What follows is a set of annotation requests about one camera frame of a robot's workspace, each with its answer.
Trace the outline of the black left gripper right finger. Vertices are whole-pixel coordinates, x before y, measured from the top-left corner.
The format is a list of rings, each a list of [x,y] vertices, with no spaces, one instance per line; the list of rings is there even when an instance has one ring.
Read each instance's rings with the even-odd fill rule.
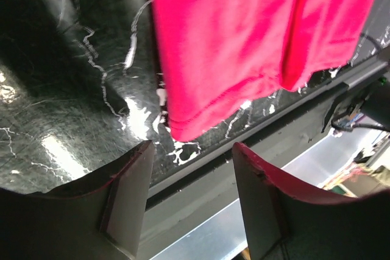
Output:
[[[389,190],[359,198],[326,191],[232,149],[252,259],[388,259]]]

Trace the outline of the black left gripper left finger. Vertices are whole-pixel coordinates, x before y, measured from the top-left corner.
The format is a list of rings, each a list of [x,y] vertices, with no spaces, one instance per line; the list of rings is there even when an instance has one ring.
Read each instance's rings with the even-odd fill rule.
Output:
[[[154,145],[47,193],[1,189],[2,259],[135,259]]]

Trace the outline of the pink t shirt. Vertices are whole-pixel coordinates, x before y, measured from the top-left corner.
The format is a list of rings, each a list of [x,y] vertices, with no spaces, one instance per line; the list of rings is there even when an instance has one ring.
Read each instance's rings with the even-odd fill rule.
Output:
[[[352,57],[374,0],[153,0],[168,125],[187,142],[245,101]]]

